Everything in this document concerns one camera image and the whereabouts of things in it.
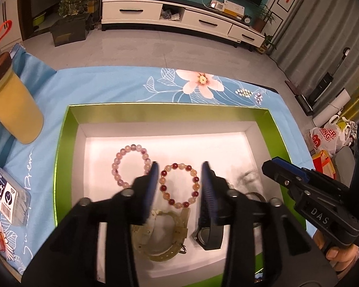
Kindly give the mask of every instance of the beaded bracelet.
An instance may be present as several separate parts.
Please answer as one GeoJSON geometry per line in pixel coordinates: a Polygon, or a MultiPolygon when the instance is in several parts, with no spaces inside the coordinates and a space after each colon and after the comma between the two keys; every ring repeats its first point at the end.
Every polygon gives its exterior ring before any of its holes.
{"type": "Polygon", "coordinates": [[[163,171],[161,171],[161,178],[159,180],[161,187],[160,190],[163,193],[163,199],[167,200],[169,202],[169,205],[174,206],[175,208],[179,209],[181,207],[189,207],[190,204],[193,204],[196,202],[196,198],[199,195],[198,189],[200,188],[199,185],[199,178],[197,177],[197,171],[195,169],[193,169],[191,167],[191,165],[185,165],[184,163],[181,164],[177,164],[177,163],[173,163],[172,165],[166,165],[165,169],[163,171]],[[176,201],[174,199],[170,198],[170,194],[166,192],[167,190],[167,186],[165,185],[166,183],[166,175],[168,174],[169,171],[171,171],[171,169],[186,169],[186,171],[189,171],[191,176],[193,176],[193,193],[191,194],[192,197],[190,197],[188,199],[187,202],[183,202],[183,203],[176,203],[176,201]]]}
{"type": "Polygon", "coordinates": [[[123,187],[124,189],[129,188],[129,183],[124,182],[121,179],[121,175],[118,173],[118,167],[120,166],[122,157],[131,151],[138,151],[142,154],[142,159],[144,160],[144,169],[145,169],[145,175],[149,173],[150,167],[151,167],[151,160],[149,159],[149,154],[147,153],[147,150],[143,148],[140,144],[137,146],[135,144],[131,146],[126,146],[124,149],[121,149],[119,153],[116,154],[116,158],[114,159],[114,163],[112,164],[112,175],[114,176],[114,180],[117,181],[117,185],[120,187],[123,187]]]}

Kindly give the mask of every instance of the red and orange beaded bracelet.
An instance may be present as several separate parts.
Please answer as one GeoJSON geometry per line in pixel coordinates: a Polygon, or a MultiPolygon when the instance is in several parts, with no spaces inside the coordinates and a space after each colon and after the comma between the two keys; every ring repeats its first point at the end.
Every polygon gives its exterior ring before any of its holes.
{"type": "Polygon", "coordinates": [[[197,177],[197,171],[195,169],[192,168],[191,165],[185,165],[184,163],[181,164],[177,164],[177,163],[173,163],[172,165],[166,165],[165,169],[163,171],[161,171],[161,178],[159,180],[161,187],[160,187],[160,191],[163,193],[163,198],[165,200],[167,200],[169,202],[169,205],[174,206],[177,209],[180,209],[181,207],[189,207],[190,204],[193,204],[196,202],[196,198],[199,195],[199,178],[197,177]],[[191,176],[193,177],[193,192],[191,194],[191,197],[188,199],[187,202],[183,202],[183,203],[176,203],[176,201],[172,198],[170,198],[170,194],[166,192],[167,190],[167,186],[165,185],[166,183],[166,175],[168,174],[169,171],[171,171],[172,169],[185,169],[186,171],[189,171],[191,176]]]}

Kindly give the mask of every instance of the beige watch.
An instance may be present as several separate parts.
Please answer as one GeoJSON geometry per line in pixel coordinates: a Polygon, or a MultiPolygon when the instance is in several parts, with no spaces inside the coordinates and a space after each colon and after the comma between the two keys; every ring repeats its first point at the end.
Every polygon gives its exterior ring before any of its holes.
{"type": "Polygon", "coordinates": [[[145,255],[152,261],[167,261],[173,258],[176,254],[186,253],[184,246],[185,238],[188,237],[188,220],[190,208],[182,208],[181,214],[175,212],[162,212],[160,210],[152,210],[150,216],[144,225],[132,225],[132,243],[135,250],[140,254],[145,255]],[[171,247],[165,252],[152,255],[148,253],[148,242],[154,230],[154,224],[157,216],[168,215],[174,220],[173,239],[171,247]]]}

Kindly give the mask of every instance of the screw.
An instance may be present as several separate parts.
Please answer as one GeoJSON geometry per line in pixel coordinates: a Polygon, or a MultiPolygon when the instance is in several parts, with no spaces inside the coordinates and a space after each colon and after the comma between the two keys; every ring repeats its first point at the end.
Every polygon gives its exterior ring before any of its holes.
{"type": "Polygon", "coordinates": [[[229,189],[227,191],[227,195],[230,197],[237,197],[239,195],[239,192],[237,190],[234,189],[229,189]]]}
{"type": "Polygon", "coordinates": [[[270,204],[273,205],[274,207],[279,207],[280,205],[282,205],[282,201],[274,197],[270,200],[270,204]]]}
{"type": "Polygon", "coordinates": [[[80,206],[88,206],[90,203],[92,203],[92,201],[87,197],[83,197],[79,201],[80,206]]]}
{"type": "Polygon", "coordinates": [[[126,197],[131,197],[134,194],[134,191],[132,189],[125,189],[121,194],[126,197]]]}

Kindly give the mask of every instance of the curtain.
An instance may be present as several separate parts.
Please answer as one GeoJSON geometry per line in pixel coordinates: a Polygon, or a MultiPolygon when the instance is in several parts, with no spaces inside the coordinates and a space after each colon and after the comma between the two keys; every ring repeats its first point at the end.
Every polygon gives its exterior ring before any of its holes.
{"type": "Polygon", "coordinates": [[[319,112],[345,88],[359,85],[359,1],[303,0],[270,57],[308,96],[326,72],[333,72],[345,47],[351,51],[314,106],[319,112]]]}

